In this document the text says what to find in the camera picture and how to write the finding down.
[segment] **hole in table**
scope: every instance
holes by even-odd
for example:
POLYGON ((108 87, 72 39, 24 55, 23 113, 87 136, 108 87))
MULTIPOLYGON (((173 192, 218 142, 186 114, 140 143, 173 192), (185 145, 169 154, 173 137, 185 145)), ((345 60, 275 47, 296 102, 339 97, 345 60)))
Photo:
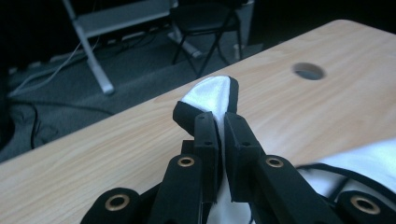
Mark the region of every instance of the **hole in table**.
POLYGON ((308 80, 320 80, 325 76, 324 70, 312 63, 296 63, 291 71, 297 76, 308 80))

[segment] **cable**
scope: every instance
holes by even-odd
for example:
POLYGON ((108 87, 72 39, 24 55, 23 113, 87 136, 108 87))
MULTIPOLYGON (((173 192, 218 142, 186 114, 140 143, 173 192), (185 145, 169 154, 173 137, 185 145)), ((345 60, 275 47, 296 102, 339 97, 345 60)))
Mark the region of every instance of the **cable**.
POLYGON ((56 69, 55 72, 52 73, 52 75, 50 77, 48 77, 45 81, 43 81, 43 82, 41 82, 39 84, 36 84, 34 86, 27 87, 27 88, 23 89, 23 87, 26 86, 26 84, 29 83, 31 80, 34 80, 34 79, 39 78, 39 77, 44 77, 47 74, 38 73, 35 76, 28 77, 22 82, 22 84, 19 87, 17 87, 14 91, 10 92, 7 95, 7 97, 11 98, 11 97, 15 97, 15 96, 18 96, 18 95, 21 95, 21 94, 25 94, 25 93, 30 92, 30 91, 35 91, 35 90, 47 85, 48 83, 50 83, 55 78, 55 76, 61 71, 61 69, 64 68, 69 63, 69 61, 72 59, 72 57, 77 52, 77 50, 78 50, 80 45, 81 45, 81 43, 79 43, 77 45, 77 47, 75 48, 73 53, 66 59, 66 61, 64 61, 61 64, 61 66, 59 66, 58 69, 56 69))
POLYGON ((12 105, 28 105, 30 106, 34 113, 35 113, 35 119, 33 122, 33 127, 30 135, 30 147, 31 149, 35 148, 35 137, 36 133, 38 131, 38 110, 37 110, 37 105, 43 105, 43 106, 63 106, 63 107, 70 107, 74 109, 81 109, 81 110, 87 110, 87 111, 92 111, 92 112, 99 112, 106 114, 108 116, 113 116, 114 113, 101 109, 101 108, 96 108, 96 107, 91 107, 91 106, 85 106, 85 105, 70 105, 70 104, 65 104, 65 103, 57 103, 57 102, 42 102, 42 101, 21 101, 21 100, 11 100, 10 101, 12 105))
POLYGON ((30 148, 34 149, 35 148, 35 130, 36 130, 37 123, 38 123, 38 111, 37 111, 37 108, 35 107, 35 105, 33 105, 31 103, 28 103, 28 102, 18 102, 18 104, 30 106, 30 108, 32 108, 33 112, 35 113, 35 119, 33 121, 32 131, 30 133, 30 148))
MULTIPOLYGON (((93 3, 92 12, 94 12, 94 11, 96 10, 96 4, 97 4, 97 1, 95 1, 95 2, 93 3)), ((94 50, 94 49, 96 48, 97 44, 99 43, 99 39, 100 39, 100 36, 98 36, 98 38, 97 38, 97 40, 96 40, 96 43, 95 43, 94 46, 92 47, 92 50, 94 50)), ((46 71, 42 71, 42 72, 36 73, 36 74, 34 74, 34 75, 32 75, 32 76, 29 76, 28 78, 26 78, 26 79, 21 83, 20 86, 18 86, 14 91, 10 92, 10 93, 7 95, 7 97, 11 98, 11 97, 14 97, 14 96, 18 96, 18 95, 21 95, 21 94, 25 94, 25 93, 30 92, 30 91, 35 91, 35 90, 37 90, 37 89, 39 89, 39 88, 41 88, 41 87, 47 85, 48 83, 50 83, 50 82, 56 77, 56 75, 61 71, 61 69, 63 69, 63 68, 69 63, 69 61, 70 61, 70 60, 73 58, 73 56, 76 54, 76 52, 77 52, 77 50, 78 50, 78 48, 79 48, 80 46, 81 46, 81 42, 78 43, 78 45, 76 46, 75 50, 74 50, 74 51, 72 52, 72 54, 66 59, 66 61, 64 61, 64 62, 55 70, 55 72, 53 72, 52 75, 50 75, 46 80, 44 80, 43 82, 41 82, 41 83, 39 83, 39 84, 36 84, 36 85, 34 85, 34 86, 27 87, 27 88, 23 89, 23 87, 26 86, 27 83, 29 83, 30 81, 32 81, 32 80, 34 80, 34 79, 36 79, 36 78, 40 78, 40 77, 46 76, 46 75, 48 74, 48 72, 51 72, 51 71, 52 71, 52 69, 49 69, 49 70, 46 70, 46 71)))

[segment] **black cable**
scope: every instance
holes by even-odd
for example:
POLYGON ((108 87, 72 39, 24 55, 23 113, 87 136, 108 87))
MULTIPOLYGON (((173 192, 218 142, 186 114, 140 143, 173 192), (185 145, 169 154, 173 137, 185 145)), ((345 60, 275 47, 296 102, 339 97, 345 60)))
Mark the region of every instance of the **black cable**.
POLYGON ((30 108, 33 109, 33 112, 35 112, 35 119, 33 121, 32 131, 31 131, 31 134, 30 134, 30 148, 34 149, 35 148, 35 130, 36 130, 37 123, 38 123, 38 110, 37 110, 37 107, 35 107, 35 105, 33 105, 33 104, 29 103, 29 102, 17 102, 17 103, 11 102, 11 103, 13 105, 16 105, 16 104, 18 104, 18 105, 28 105, 30 108))
POLYGON ((31 149, 35 148, 35 136, 36 136, 36 131, 37 131, 37 124, 39 122, 38 119, 38 110, 37 110, 37 105, 43 105, 43 106, 63 106, 63 107, 70 107, 74 109, 81 109, 81 110, 87 110, 87 111, 92 111, 92 112, 99 112, 106 114, 108 116, 113 116, 114 113, 101 109, 101 108, 96 108, 96 107, 90 107, 90 106, 85 106, 85 105, 70 105, 70 104, 65 104, 65 103, 58 103, 58 102, 42 102, 42 101, 23 101, 23 100, 10 100, 10 103, 12 105, 28 105, 30 106, 34 113, 35 113, 35 118, 33 122, 33 127, 30 135, 30 147, 31 149))
POLYGON ((99 112, 109 116, 115 115, 115 113, 104 110, 102 108, 85 106, 85 105, 70 105, 66 103, 59 103, 59 102, 45 102, 45 101, 22 101, 22 100, 11 100, 11 103, 14 104, 33 104, 33 105, 45 105, 45 106, 62 106, 62 107, 70 107, 74 109, 81 109, 81 110, 88 110, 92 112, 99 112))

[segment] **screw hole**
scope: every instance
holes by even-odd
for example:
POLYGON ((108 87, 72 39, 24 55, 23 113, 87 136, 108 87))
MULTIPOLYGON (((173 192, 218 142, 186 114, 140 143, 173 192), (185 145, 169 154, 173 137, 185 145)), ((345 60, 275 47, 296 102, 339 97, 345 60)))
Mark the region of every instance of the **screw hole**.
POLYGON ((105 207, 108 211, 120 211, 129 203, 129 196, 126 194, 116 194, 107 199, 105 207))
POLYGON ((277 158, 268 158, 265 161, 269 166, 275 167, 275 168, 280 168, 283 166, 283 161, 277 159, 277 158))
POLYGON ((195 161, 191 157, 183 157, 177 161, 177 164, 182 167, 189 167, 194 165, 195 161))
POLYGON ((359 195, 353 196, 350 201, 357 209, 361 210, 364 213, 370 215, 378 215, 381 212, 380 208, 378 207, 378 205, 376 205, 376 203, 359 195))

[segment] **black plastic part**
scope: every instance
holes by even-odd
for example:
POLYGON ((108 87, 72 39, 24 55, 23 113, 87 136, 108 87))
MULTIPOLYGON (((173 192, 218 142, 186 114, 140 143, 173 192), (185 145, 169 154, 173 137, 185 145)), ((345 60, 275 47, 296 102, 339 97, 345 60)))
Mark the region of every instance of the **black plastic part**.
POLYGON ((279 223, 343 223, 284 158, 262 156, 255 176, 279 223))
POLYGON ((391 224, 396 221, 394 210, 376 197, 356 190, 339 195, 336 211, 346 223, 391 224))
POLYGON ((224 118, 225 159, 233 202, 253 201, 253 166, 264 154, 247 121, 234 113, 224 118))
POLYGON ((195 118, 193 154, 203 162, 203 202, 215 203, 219 188, 218 175, 222 171, 219 162, 219 141, 212 112, 195 118))
POLYGON ((197 224, 202 215, 202 163, 191 154, 170 160, 149 224, 197 224))
POLYGON ((81 224, 140 223, 139 194, 116 188, 103 193, 81 220, 81 224))

